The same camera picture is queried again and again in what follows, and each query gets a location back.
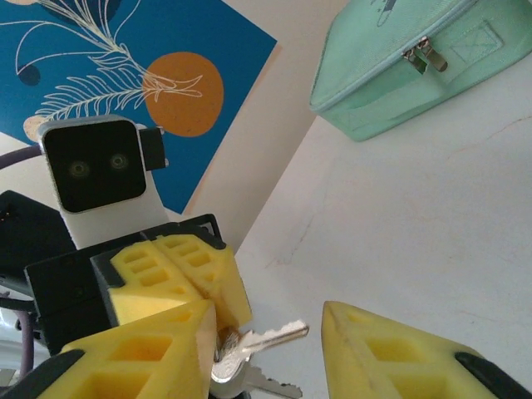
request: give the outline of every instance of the table surface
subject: table surface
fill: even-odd
[[[237,254],[254,328],[311,326],[254,358],[265,374],[328,398],[320,325],[337,300],[471,346],[532,389],[531,68],[363,143],[316,119]]]

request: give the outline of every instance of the white wall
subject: white wall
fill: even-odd
[[[278,40],[187,209],[214,213],[224,239],[238,246],[314,119],[313,75],[328,26],[347,0],[226,2]]]

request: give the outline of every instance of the yellow foam gripper pad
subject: yellow foam gripper pad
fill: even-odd
[[[131,323],[202,299],[181,270],[151,241],[92,258],[107,312]]]
[[[495,399],[456,359],[469,347],[345,303],[323,307],[330,399]]]
[[[216,307],[218,329],[239,328],[252,318],[233,250],[217,249],[194,234],[158,237],[155,246]]]
[[[215,324],[214,304],[200,300],[71,342],[13,398],[206,399]]]

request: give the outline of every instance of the black robot face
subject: black robot face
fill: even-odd
[[[129,121],[52,129],[42,144],[62,207],[68,212],[131,200],[145,192],[137,130]]]

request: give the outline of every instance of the key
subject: key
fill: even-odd
[[[219,399],[230,399],[245,391],[247,381],[251,381],[251,383],[256,382],[257,386],[264,386],[264,389],[272,389],[274,392],[279,390],[283,392],[284,389],[288,394],[297,395],[294,387],[283,388],[283,385],[278,382],[268,382],[268,378],[262,376],[262,372],[251,371],[249,377],[246,376],[250,369],[249,360],[255,353],[306,337],[307,334],[308,325],[301,320],[286,324],[277,331],[269,330],[264,334],[249,331],[241,335],[238,332],[232,332],[219,350],[219,361],[213,365],[211,393]]]
[[[243,388],[243,391],[259,390],[286,399],[300,399],[303,397],[303,392],[295,385],[281,384],[272,378],[267,378],[260,368],[253,366],[246,370]]]
[[[264,334],[248,331],[240,338],[234,352],[238,353],[237,356],[241,360],[244,360],[254,353],[306,337],[307,334],[308,325],[301,320],[288,323],[280,330],[268,330]]]

